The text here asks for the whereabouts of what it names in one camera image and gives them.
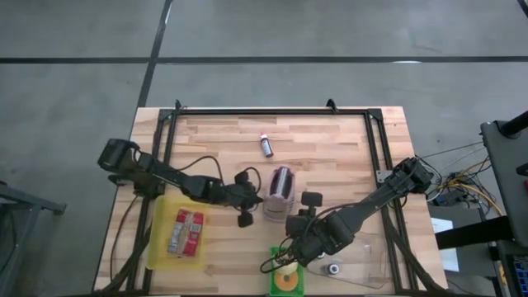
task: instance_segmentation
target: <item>yellow tray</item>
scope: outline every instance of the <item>yellow tray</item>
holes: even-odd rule
[[[204,225],[202,226],[196,257],[180,257],[168,252],[172,229],[180,209],[199,211],[204,214]],[[202,240],[207,230],[208,209],[208,205],[194,202],[184,195],[159,196],[154,206],[146,267],[150,270],[201,269],[204,265]]]

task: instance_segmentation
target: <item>wooden table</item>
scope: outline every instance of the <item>wooden table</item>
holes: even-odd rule
[[[138,109],[131,139],[139,144],[142,151],[150,152],[152,149],[158,110]],[[397,164],[414,154],[403,108],[382,107],[382,110],[390,152],[394,164]],[[261,131],[266,132],[271,140],[275,153],[272,159],[266,159],[261,151]],[[375,137],[378,155],[383,156],[379,135],[375,134]],[[163,155],[166,136],[162,139],[160,156]],[[319,208],[319,211],[332,205],[361,200],[375,190],[365,122],[357,115],[179,116],[172,146],[171,165],[183,167],[204,155],[217,157],[226,183],[233,182],[234,175],[245,167],[254,166],[260,171],[265,186],[273,169],[287,165],[296,175],[297,201],[300,200],[302,191],[318,191],[323,194],[323,207]],[[213,162],[204,161],[189,168],[186,173],[217,176],[217,169]],[[168,195],[178,192],[174,187],[167,188]],[[412,251],[435,281],[447,287],[427,203],[423,196],[408,198],[403,213]],[[119,222],[133,199],[131,187],[121,187],[118,190],[95,289],[104,287],[110,280],[111,246]],[[119,270],[132,250],[139,204],[137,202],[131,210],[121,232],[115,252],[114,273]],[[296,203],[296,209],[299,207],[300,203]],[[259,266],[269,257],[269,247],[278,245],[285,237],[284,224],[266,221],[258,210],[253,214],[254,225],[241,229],[237,226],[237,215],[238,212],[233,209],[211,207],[207,219],[208,232],[204,238],[203,269],[154,271],[151,294],[267,293],[269,276],[261,274]],[[370,238],[372,243],[378,244],[374,248],[386,250],[380,213],[365,221],[356,238],[359,238],[359,243],[362,238]],[[355,269],[365,270],[372,263],[354,257],[353,245],[354,243],[340,254],[346,259],[346,263],[353,265]],[[145,252],[143,255],[140,267],[144,267],[146,254]],[[398,259],[403,283],[407,284],[403,257],[399,254]],[[138,287],[143,279],[143,270],[139,269]],[[384,272],[388,280],[380,289],[305,273],[304,291],[305,294],[393,293],[389,269],[385,268]]]

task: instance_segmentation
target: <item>gray floor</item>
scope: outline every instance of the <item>gray floor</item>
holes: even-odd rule
[[[0,57],[149,56],[163,0],[0,2]],[[176,0],[160,56],[523,55],[515,0]],[[146,65],[0,64],[0,180],[68,203],[43,214],[17,295],[87,293],[116,189],[96,160],[126,138]],[[414,148],[479,141],[526,110],[528,64],[157,66],[147,106],[404,106]],[[476,148],[431,159],[439,168]],[[479,151],[443,173],[485,158]],[[484,184],[498,196],[491,172]],[[491,295],[480,279],[457,284]]]

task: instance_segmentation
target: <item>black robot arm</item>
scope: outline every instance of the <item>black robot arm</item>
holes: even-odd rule
[[[378,190],[358,203],[339,205],[316,215],[315,206],[321,206],[322,196],[305,192],[301,202],[309,208],[286,220],[286,236],[292,242],[281,256],[307,266],[321,252],[333,255],[352,243],[363,222],[381,207],[409,193],[423,193],[430,185],[431,174],[418,159],[407,158]]]
[[[262,202],[262,198],[258,197],[255,187],[248,180],[247,172],[237,174],[235,183],[230,185],[225,185],[217,177],[189,176],[159,162],[151,154],[139,151],[139,146],[128,140],[108,140],[97,164],[116,174],[109,177],[113,182],[116,177],[132,181],[136,194],[141,196],[161,195],[164,181],[178,187],[183,195],[194,201],[232,206],[241,211],[238,217],[240,227],[252,223],[248,210]]]

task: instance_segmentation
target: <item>white paper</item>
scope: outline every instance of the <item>white paper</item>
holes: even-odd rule
[[[435,233],[453,229],[453,221],[447,219],[431,218],[431,222]],[[456,248],[440,250],[440,258],[445,270],[459,272],[459,259],[456,256]]]

